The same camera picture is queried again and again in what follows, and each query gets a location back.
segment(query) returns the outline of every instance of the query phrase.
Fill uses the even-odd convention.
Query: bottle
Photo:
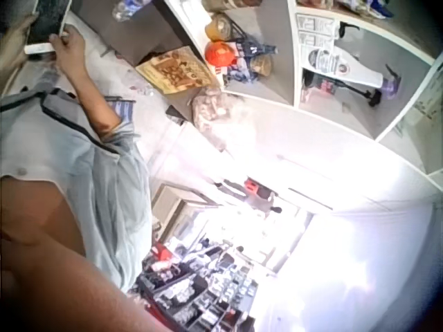
[[[237,38],[227,43],[236,57],[255,57],[262,54],[277,54],[276,46],[261,44],[252,38]]]
[[[112,16],[117,22],[127,21],[143,6],[152,0],[120,0],[112,10]]]

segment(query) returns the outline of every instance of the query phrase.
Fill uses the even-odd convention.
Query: hand
[[[26,35],[38,14],[28,15],[8,30],[0,40],[0,69],[15,68],[23,64],[27,56],[24,52]]]
[[[51,35],[49,42],[57,54],[57,65],[73,83],[88,76],[84,61],[84,39],[70,24],[66,25],[65,31],[69,34],[68,37]]]

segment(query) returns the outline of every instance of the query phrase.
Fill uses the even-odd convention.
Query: water bottle
[[[120,0],[114,7],[114,10],[112,10],[112,16],[114,16],[117,22],[127,21],[135,12],[151,1],[152,0]]]

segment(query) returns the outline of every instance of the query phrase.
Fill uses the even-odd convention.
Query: red item
[[[259,186],[255,181],[248,178],[246,181],[244,181],[244,187],[246,188],[246,190],[248,190],[252,194],[257,194]]]
[[[156,248],[156,250],[151,250],[156,255],[159,261],[169,261],[172,258],[172,252],[170,252],[169,249],[167,249],[160,242],[155,243],[154,247]]]
[[[205,51],[206,61],[213,66],[226,67],[235,59],[234,51],[222,41],[209,43]]]

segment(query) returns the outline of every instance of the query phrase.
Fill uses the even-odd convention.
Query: gray shirt
[[[86,256],[122,291],[151,247],[148,173],[131,123],[97,137],[62,91],[3,98],[1,176],[57,185],[78,222]]]

